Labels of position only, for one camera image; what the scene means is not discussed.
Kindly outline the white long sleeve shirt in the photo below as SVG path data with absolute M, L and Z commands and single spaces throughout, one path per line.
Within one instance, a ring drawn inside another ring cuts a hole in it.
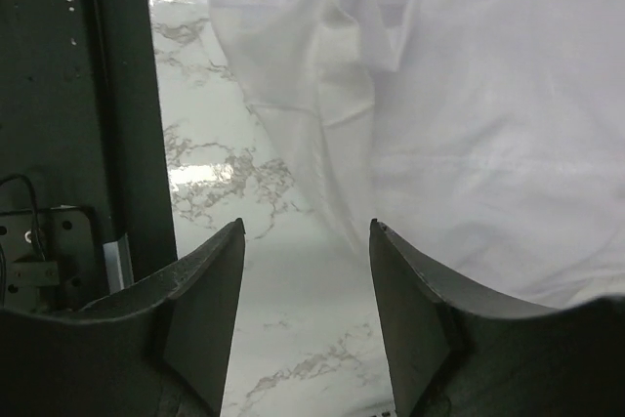
M 244 101 L 350 246 L 500 292 L 624 290 L 624 0 L 211 0 Z

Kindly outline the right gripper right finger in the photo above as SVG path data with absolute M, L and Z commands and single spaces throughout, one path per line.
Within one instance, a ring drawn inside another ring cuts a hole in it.
M 620 416 L 624 300 L 556 310 L 495 290 L 370 225 L 369 255 L 400 416 Z

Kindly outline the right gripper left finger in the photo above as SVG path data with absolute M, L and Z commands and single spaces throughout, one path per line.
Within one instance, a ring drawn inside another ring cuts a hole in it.
M 1 312 L 5 416 L 216 416 L 245 256 L 234 220 L 77 312 Z

